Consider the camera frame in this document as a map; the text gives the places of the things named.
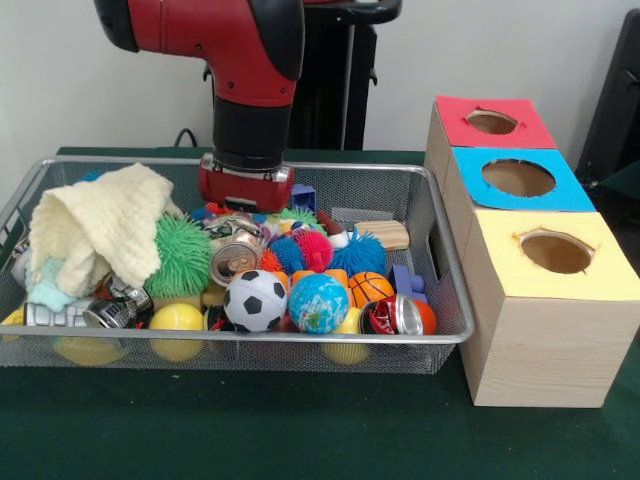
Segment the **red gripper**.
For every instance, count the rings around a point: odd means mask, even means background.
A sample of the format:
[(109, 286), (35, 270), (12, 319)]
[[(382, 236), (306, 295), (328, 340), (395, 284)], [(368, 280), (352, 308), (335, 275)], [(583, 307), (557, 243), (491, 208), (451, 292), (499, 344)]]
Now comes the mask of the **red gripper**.
[(286, 208), (294, 180), (294, 169), (289, 166), (270, 172), (242, 172), (223, 167), (212, 153), (201, 157), (198, 174), (205, 201), (258, 213), (278, 213)]

